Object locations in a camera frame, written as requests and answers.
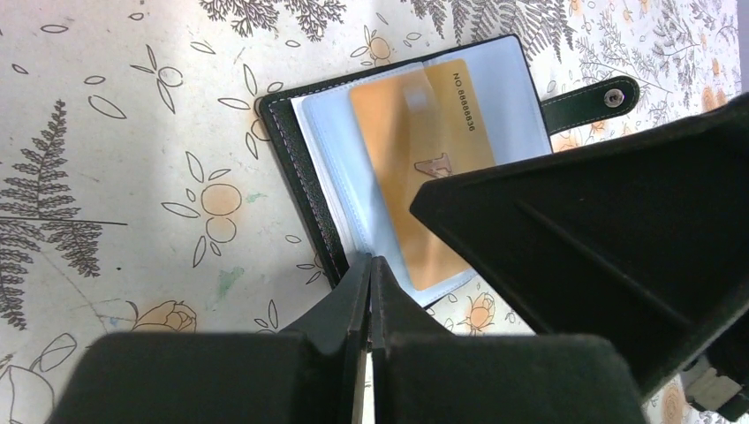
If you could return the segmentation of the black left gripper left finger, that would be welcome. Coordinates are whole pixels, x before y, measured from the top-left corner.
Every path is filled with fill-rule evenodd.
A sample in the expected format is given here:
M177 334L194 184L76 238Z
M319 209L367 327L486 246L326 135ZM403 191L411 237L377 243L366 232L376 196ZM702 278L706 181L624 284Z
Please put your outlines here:
M119 332L80 360L53 423L359 423L369 278L337 287L277 333Z

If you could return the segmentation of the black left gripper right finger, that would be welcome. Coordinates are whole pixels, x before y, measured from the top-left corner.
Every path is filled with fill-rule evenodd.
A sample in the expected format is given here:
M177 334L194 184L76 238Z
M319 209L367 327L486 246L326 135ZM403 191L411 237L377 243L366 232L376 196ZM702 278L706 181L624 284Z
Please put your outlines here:
M589 335L464 337L398 285L370 274L374 416L379 423L641 423L624 359Z

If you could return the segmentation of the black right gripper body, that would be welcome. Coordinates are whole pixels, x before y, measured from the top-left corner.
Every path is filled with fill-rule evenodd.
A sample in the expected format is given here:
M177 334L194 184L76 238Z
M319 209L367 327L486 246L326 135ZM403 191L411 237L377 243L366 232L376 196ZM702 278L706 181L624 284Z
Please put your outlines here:
M687 403L735 422L748 413L748 332L718 337L679 373Z

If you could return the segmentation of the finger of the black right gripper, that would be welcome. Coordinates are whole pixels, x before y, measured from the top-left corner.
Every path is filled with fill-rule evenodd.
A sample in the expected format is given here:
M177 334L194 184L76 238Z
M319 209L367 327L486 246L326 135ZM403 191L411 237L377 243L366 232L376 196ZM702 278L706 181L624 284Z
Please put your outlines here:
M748 97L427 182L410 210L534 331L609 340L650 397L748 308Z

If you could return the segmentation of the black leather card holder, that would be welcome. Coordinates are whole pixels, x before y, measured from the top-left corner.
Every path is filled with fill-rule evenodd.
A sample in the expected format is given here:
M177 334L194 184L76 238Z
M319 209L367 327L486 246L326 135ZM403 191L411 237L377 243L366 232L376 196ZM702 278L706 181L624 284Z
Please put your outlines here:
M426 306L476 273L410 213L423 184L548 155L554 134L639 98L620 75L541 100L511 34L265 95L258 111L329 284L381 256Z

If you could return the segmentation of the orange credit card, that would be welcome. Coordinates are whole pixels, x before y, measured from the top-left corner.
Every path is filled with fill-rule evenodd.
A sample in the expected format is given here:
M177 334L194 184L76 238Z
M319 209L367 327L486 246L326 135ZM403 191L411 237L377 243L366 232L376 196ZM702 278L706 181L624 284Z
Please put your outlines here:
M413 287L466 271L467 262L409 210L428 181L495 162L465 60L371 81L349 96Z

